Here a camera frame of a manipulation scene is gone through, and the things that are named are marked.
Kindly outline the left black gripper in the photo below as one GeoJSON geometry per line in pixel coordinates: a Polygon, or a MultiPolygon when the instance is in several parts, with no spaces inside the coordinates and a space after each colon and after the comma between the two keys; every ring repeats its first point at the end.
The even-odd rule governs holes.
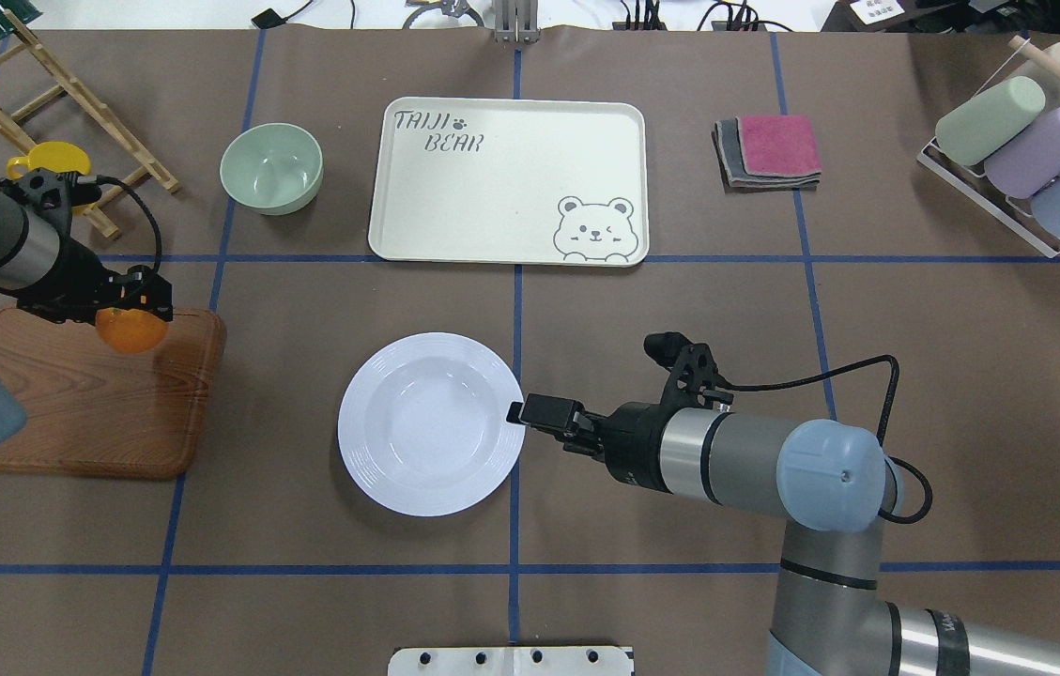
{"type": "Polygon", "coordinates": [[[173,290],[151,266],[132,266],[125,274],[106,269],[100,257],[80,242],[63,242],[49,272],[18,292],[18,308],[55,324],[112,320],[114,314],[145,312],[174,319],[173,290]]]}

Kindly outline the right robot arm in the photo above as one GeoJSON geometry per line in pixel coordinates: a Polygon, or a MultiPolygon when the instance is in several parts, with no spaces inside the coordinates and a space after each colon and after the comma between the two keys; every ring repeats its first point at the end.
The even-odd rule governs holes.
{"type": "Polygon", "coordinates": [[[903,490],[871,432],[762,419],[728,401],[676,394],[599,415],[530,394],[507,419],[621,483],[782,518],[770,675],[1060,675],[1060,643],[878,598],[884,526],[903,490]]]}

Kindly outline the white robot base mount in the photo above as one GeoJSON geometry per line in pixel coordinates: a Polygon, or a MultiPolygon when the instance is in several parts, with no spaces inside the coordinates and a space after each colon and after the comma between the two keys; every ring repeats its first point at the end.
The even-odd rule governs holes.
{"type": "Polygon", "coordinates": [[[636,675],[633,650],[612,645],[398,650],[388,675],[636,675]]]}

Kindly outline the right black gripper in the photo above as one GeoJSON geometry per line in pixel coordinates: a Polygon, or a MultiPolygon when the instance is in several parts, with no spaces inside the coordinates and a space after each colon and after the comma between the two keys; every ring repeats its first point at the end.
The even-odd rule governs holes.
{"type": "Polygon", "coordinates": [[[595,459],[628,486],[667,490],[661,440],[670,414],[661,406],[631,402],[607,416],[582,410],[578,401],[531,393],[511,403],[505,421],[548,434],[576,434],[567,439],[568,453],[595,459]]]}

